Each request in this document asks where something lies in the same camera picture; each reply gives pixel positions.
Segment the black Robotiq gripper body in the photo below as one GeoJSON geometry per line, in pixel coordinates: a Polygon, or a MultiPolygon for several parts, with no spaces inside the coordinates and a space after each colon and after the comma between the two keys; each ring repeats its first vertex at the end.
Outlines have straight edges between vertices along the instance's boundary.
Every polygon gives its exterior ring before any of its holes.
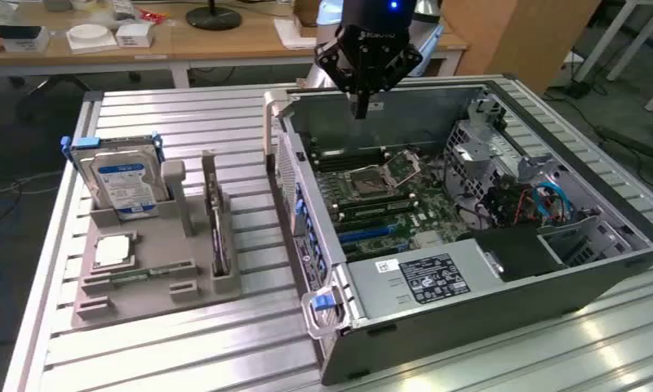
{"type": "Polygon", "coordinates": [[[336,43],[345,56],[335,83],[353,94],[389,90],[417,65],[409,26],[415,1],[345,1],[336,43]]]}

